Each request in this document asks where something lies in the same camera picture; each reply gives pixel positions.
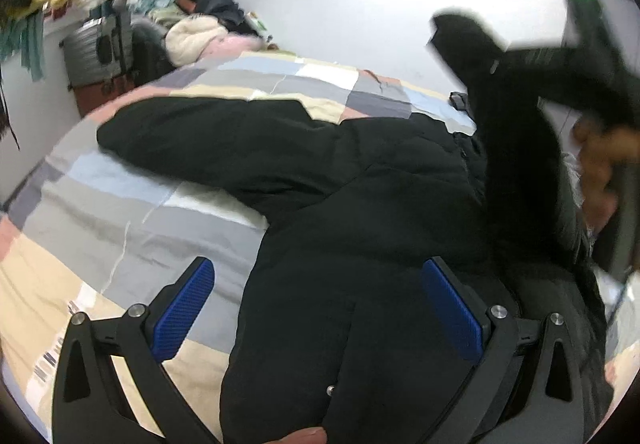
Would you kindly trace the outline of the person right hand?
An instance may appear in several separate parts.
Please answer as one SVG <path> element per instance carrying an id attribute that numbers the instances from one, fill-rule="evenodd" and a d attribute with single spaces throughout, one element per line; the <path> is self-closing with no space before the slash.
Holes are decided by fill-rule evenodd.
<path id="1" fill-rule="evenodd" d="M 579 147 L 582 212 L 590 229 L 599 232 L 616 212 L 620 197 L 611 182 L 614 169 L 639 163 L 639 131 L 618 127 L 601 130 L 585 116 L 575 123 L 572 136 Z"/>

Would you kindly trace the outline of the person left hand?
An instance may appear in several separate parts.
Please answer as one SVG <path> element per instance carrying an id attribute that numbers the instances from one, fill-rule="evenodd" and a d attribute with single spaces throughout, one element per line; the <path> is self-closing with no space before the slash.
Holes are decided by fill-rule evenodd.
<path id="1" fill-rule="evenodd" d="M 267 444 L 326 444 L 327 442 L 326 430 L 322 427 L 313 427 L 297 430 Z"/>

